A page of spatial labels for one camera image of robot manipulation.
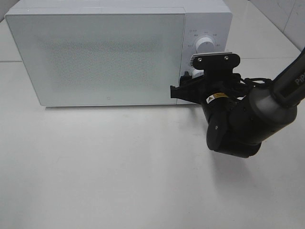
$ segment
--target warning label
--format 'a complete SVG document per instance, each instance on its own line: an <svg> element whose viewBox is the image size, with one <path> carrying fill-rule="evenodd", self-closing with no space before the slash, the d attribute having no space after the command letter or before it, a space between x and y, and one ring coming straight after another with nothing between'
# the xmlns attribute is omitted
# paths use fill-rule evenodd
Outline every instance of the warning label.
<svg viewBox="0 0 305 229"><path fill-rule="evenodd" d="M218 99L218 98L222 98L222 97L228 98L228 96L225 93L215 93L215 94L212 94L209 97L207 97L206 103L209 104L214 99Z"/></svg>

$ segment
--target microwave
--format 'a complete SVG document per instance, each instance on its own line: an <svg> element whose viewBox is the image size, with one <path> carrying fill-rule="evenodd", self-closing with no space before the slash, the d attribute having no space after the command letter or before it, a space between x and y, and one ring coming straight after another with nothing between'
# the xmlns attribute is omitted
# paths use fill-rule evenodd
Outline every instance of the microwave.
<svg viewBox="0 0 305 229"><path fill-rule="evenodd" d="M184 104L192 55L225 49L222 0L20 0L5 15L43 106Z"/></svg>

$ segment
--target white table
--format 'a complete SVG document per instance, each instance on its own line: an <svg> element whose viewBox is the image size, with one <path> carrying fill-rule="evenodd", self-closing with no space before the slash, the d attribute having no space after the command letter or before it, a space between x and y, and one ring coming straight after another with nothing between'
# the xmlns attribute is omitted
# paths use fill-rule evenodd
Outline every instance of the white table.
<svg viewBox="0 0 305 229"><path fill-rule="evenodd" d="M226 2L235 71L274 78L299 51L250 2ZM0 228L303 229L303 115L242 159L208 150L196 105L44 108L2 22Z"/></svg>

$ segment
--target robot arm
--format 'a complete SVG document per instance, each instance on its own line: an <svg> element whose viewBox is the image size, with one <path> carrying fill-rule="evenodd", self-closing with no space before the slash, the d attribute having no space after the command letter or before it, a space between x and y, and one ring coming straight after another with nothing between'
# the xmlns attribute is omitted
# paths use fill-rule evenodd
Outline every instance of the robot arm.
<svg viewBox="0 0 305 229"><path fill-rule="evenodd" d="M305 97L305 49L273 81L242 79L233 73L239 63L240 57L229 52L193 55L190 64L204 75L192 79L185 73L179 87L171 86L171 98L201 104L209 149L249 157L295 120L296 106Z"/></svg>

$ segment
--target microwave control panel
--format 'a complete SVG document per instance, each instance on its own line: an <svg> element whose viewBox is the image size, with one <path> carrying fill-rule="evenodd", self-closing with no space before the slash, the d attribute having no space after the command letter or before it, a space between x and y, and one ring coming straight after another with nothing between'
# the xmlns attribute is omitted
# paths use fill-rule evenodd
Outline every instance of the microwave control panel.
<svg viewBox="0 0 305 229"><path fill-rule="evenodd" d="M203 74L190 65L197 53L223 52L232 13L187 13L185 15L180 77L188 72L193 78Z"/></svg>

